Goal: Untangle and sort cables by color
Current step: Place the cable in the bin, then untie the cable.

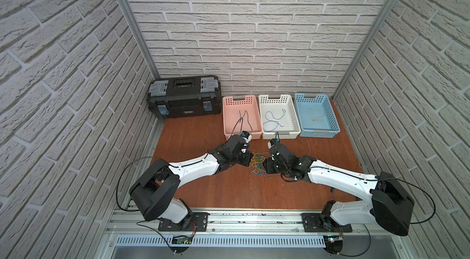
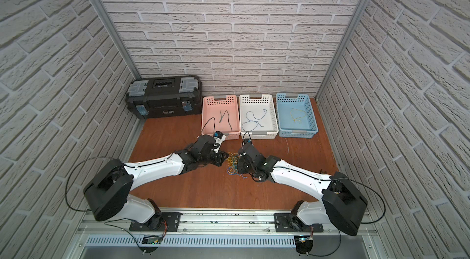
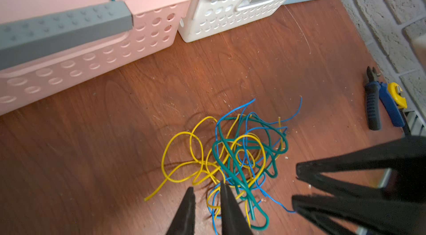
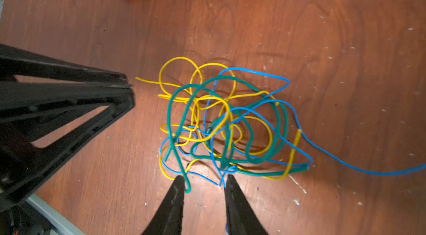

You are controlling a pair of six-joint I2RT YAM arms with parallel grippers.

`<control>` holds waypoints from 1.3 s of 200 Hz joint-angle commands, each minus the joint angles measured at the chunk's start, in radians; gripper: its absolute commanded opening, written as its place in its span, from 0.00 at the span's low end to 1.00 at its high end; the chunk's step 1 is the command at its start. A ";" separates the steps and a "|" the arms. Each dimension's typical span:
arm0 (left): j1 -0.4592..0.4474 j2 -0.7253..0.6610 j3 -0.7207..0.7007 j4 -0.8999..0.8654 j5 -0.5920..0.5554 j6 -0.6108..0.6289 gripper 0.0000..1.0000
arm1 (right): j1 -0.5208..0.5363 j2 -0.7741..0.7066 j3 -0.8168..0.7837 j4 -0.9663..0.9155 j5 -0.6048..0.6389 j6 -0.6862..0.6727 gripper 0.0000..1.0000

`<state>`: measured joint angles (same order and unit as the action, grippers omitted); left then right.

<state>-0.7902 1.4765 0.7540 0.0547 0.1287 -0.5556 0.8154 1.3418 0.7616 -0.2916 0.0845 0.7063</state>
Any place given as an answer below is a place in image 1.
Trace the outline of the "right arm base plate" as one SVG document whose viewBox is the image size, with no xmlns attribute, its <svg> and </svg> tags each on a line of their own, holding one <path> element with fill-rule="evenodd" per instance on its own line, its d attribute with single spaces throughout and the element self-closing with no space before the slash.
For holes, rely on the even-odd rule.
<svg viewBox="0 0 470 259">
<path fill-rule="evenodd" d="M 336 223 L 328 215 L 321 213 L 302 213 L 302 225 L 304 232 L 329 232 L 329 233 L 351 233 L 353 231 L 352 226 L 340 225 Z"/>
</svg>

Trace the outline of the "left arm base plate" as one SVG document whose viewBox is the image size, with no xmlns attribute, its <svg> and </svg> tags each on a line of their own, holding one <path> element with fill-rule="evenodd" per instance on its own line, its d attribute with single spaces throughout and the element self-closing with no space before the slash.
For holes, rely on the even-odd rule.
<svg viewBox="0 0 470 259">
<path fill-rule="evenodd" d="M 160 232 L 205 232 L 208 224 L 208 212 L 190 212 L 179 223 L 169 219 L 161 219 L 158 231 Z"/>
</svg>

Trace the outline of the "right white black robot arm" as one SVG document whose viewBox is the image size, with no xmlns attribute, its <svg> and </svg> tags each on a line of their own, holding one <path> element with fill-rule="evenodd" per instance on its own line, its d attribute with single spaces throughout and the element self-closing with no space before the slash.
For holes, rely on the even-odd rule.
<svg viewBox="0 0 470 259">
<path fill-rule="evenodd" d="M 289 182 L 305 181 L 329 186 L 353 195 L 357 201 L 328 201 L 317 222 L 334 232 L 351 224 L 378 225 L 385 231 L 407 236 L 414 200 L 392 174 L 370 175 L 352 172 L 310 156 L 297 157 L 284 144 L 271 140 L 265 169 Z"/>
</svg>

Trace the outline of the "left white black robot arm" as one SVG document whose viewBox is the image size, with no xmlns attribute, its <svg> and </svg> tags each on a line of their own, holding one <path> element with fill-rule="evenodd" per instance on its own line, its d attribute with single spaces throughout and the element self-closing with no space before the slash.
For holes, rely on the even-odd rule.
<svg viewBox="0 0 470 259">
<path fill-rule="evenodd" d="M 129 194 L 145 221 L 172 222 L 183 230 L 193 220 L 192 210 L 176 191 L 192 181 L 223 172 L 234 165 L 249 166 L 253 157 L 247 131 L 232 135 L 225 143 L 188 161 L 168 163 L 158 159 L 130 187 Z"/>
</svg>

